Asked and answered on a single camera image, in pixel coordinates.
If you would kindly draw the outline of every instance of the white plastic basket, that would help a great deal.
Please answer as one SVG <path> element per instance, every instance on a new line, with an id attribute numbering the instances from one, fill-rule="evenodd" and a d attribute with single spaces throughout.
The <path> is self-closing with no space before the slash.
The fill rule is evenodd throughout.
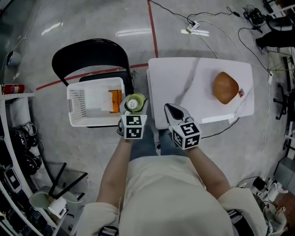
<path id="1" fill-rule="evenodd" d="M 110 104 L 108 91 L 117 89 L 122 90 L 122 99 L 124 99 L 124 83 L 119 77 L 69 84 L 67 99 L 71 125 L 75 127 L 117 125 L 120 114 L 110 113 L 103 108 L 106 103 Z"/>

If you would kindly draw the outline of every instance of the concrete floor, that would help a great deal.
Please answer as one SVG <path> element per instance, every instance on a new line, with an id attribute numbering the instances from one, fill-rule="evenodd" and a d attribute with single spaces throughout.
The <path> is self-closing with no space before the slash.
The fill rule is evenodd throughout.
<path id="1" fill-rule="evenodd" d="M 20 1 L 15 0 L 10 9 L 18 2 Z M 242 7 L 247 4 L 255 5 L 264 12 L 262 2 L 255 0 L 157 0 L 157 2 L 185 16 L 197 12 L 226 12 L 227 6 L 232 11 L 242 14 Z M 174 16 L 152 2 L 150 4 L 155 37 L 152 33 L 117 37 L 117 32 L 121 30 L 151 29 L 146 0 L 40 0 L 33 5 L 30 16 L 26 19 L 22 35 L 28 31 L 28 42 L 20 44 L 19 50 L 23 54 L 23 61 L 18 69 L 20 76 L 17 80 L 33 91 L 39 88 L 35 92 L 31 106 L 35 122 L 39 127 L 39 136 L 44 145 L 45 160 L 55 163 L 67 162 L 69 168 L 89 173 L 90 191 L 85 203 L 95 201 L 97 197 L 104 168 L 120 139 L 116 133 L 117 128 L 72 127 L 68 117 L 65 85 L 57 83 L 44 88 L 40 86 L 59 80 L 51 67 L 52 57 L 59 49 L 91 38 L 106 38 L 124 48 L 130 65 L 136 65 L 134 67 L 137 72 L 135 91 L 142 92 L 146 96 L 148 96 L 146 63 L 150 58 L 156 55 L 214 58 L 200 36 L 180 33 L 181 29 L 187 27 L 184 18 Z M 222 28 L 238 45 L 245 57 L 258 64 L 257 59 L 238 39 L 238 30 L 241 27 L 250 27 L 246 20 L 233 15 L 207 16 L 204 14 L 192 19 L 205 20 Z M 45 29 L 58 23 L 62 24 L 42 35 Z M 245 62 L 237 48 L 220 30 L 207 23 L 202 23 L 200 29 L 210 32 L 210 37 L 206 37 L 206 41 L 219 58 Z M 262 29 L 264 32 L 269 31 L 267 26 Z M 260 37 L 261 34 L 244 29 L 240 35 L 244 43 L 267 66 L 267 54 L 260 55 L 253 42 L 253 39 Z M 270 55 L 270 65 L 279 62 L 280 58 L 277 54 Z M 75 74 L 100 69 L 101 67 L 86 68 Z M 228 131 L 205 139 L 201 143 L 202 150 L 225 173 L 231 185 L 235 185 L 246 177 L 266 177 L 273 174 L 275 165 L 283 157 L 286 118 L 283 117 L 280 121 L 275 119 L 280 107 L 272 102 L 272 98 L 277 93 L 277 83 L 285 83 L 284 73 L 277 73 L 277 77 L 270 86 L 271 102 L 268 120 L 268 74 L 256 66 L 252 66 L 252 70 L 255 93 L 254 115 L 240 118 L 238 123 Z M 6 81 L 9 81 L 11 77 L 7 73 L 6 75 Z M 72 79 L 70 82 L 78 82 L 78 79 Z M 220 132 L 228 126 L 227 121 L 221 121 L 202 124 L 201 129 L 207 136 Z M 51 165 L 51 169 L 56 171 L 57 168 L 53 166 L 55 165 Z M 85 184 L 80 184 L 78 188 L 85 190 Z"/>

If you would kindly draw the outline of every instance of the chair backrest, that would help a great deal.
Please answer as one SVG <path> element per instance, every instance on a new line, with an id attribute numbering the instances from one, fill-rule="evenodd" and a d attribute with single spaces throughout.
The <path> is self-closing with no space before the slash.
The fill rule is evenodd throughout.
<path id="1" fill-rule="evenodd" d="M 52 68 L 61 81 L 68 86 L 65 77 L 79 69 L 94 65 L 113 65 L 129 69 L 124 49 L 108 39 L 89 39 L 60 49 L 52 59 Z"/>

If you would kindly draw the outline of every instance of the white table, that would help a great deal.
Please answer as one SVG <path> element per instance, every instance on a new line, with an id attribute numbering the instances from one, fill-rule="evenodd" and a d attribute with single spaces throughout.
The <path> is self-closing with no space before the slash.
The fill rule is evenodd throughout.
<path id="1" fill-rule="evenodd" d="M 243 89 L 227 105 L 212 94 L 212 84 L 220 72 L 226 72 Z M 147 81 L 152 116 L 156 128 L 167 129 L 166 103 L 188 110 L 198 123 L 231 120 L 254 113 L 254 88 L 251 65 L 209 58 L 154 58 L 148 62 Z"/>

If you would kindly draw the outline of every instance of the man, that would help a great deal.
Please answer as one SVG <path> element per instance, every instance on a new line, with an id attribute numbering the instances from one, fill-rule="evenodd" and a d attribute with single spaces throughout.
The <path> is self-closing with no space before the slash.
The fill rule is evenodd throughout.
<path id="1" fill-rule="evenodd" d="M 200 148 L 183 151 L 168 134 L 159 131 L 161 156 L 148 126 L 141 140 L 121 138 L 97 202 L 84 207 L 77 236 L 265 236 L 251 191 L 232 189 Z M 236 218 L 230 217 L 232 209 Z M 233 219 L 242 220 L 233 225 Z"/>

